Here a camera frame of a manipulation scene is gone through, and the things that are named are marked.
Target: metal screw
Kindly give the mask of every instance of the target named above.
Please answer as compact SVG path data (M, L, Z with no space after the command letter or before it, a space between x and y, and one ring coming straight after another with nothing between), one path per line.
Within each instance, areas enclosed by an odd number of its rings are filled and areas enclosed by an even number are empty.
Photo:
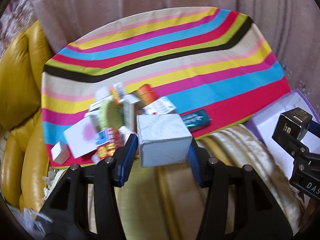
M253 170L252 166L249 164L244 165L243 168L245 171L252 171Z
M211 157L211 158L209 159L209 163L211 163L211 164L217 164L217 163L218 163L218 159Z
M114 161L115 159L113 158L113 157L107 157L107 158L105 158L104 159L104 161L106 162L106 163L113 163L113 161Z
M70 169L71 169L72 171L75 171L75 170L78 169L79 167L80 167L79 164L75 163L75 164L72 164L72 165L70 166Z

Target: blue gripper pad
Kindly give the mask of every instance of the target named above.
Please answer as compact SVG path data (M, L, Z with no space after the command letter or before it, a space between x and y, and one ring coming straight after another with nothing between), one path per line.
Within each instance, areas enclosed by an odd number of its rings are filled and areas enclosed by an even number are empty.
M199 187L209 187L212 181L212 173L207 166L209 158L207 150L200 148L193 139L188 152L188 162L193 178Z
M317 123L315 121L311 121L310 126L308 128L308 131L313 133L318 138L320 138L320 124L319 123Z
M125 146L118 148L113 157L116 159L113 179L115 186L122 187L128 181L134 157L138 149L138 137L131 134Z
M192 145L190 145L188 152L188 162L196 184L198 184L198 186L201 187L202 178L200 173L200 164Z

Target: blue stripe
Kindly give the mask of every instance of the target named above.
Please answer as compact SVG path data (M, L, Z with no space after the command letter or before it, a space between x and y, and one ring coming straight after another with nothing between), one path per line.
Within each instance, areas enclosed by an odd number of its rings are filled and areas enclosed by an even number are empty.
M167 97L177 107L177 112L181 114L244 94L259 87L279 81L283 77L284 73L281 65L279 62L276 62L267 70L201 85L167 95ZM70 126L68 125L62 126L43 122L45 143L52 145L55 145L58 141L66 143L63 132L69 127Z
M46 144L55 145L58 141L67 144L63 132L72 125L56 125L49 122L42 122L44 142Z
M101 60L108 59L112 57L118 57L122 55L126 55L132 52L136 52L139 50L155 47L158 45L166 44L173 41L179 41L186 38L191 38L194 36L198 36L201 34L208 33L216 28L218 28L228 17L230 11L222 9L218 15L210 22L202 24L200 26L186 29L174 33L165 34L162 36L154 37L145 41L140 41L134 44L126 45L119 48L109 49L105 51L92 52L92 53L82 53L73 51L68 48L62 49L59 54L82 60Z

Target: yellow leather sofa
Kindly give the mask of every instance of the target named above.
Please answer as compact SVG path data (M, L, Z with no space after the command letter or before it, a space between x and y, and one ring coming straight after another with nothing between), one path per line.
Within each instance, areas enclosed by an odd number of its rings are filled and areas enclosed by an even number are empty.
M42 207L49 168L41 116L41 75L53 56L40 22L19 33L0 61L0 124L10 131L1 163L1 192L21 210Z

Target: colorful striped blanket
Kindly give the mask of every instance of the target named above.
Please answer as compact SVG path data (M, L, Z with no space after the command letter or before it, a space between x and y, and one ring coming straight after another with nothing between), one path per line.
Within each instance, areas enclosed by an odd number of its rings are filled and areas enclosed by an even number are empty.
M179 114L205 109L202 138L247 120L290 91L281 65L247 15L209 7L170 8L107 24L69 44L44 66L42 115L50 150L78 122L102 86L145 83ZM92 164L91 155L63 165ZM59 167L51 159L51 165Z

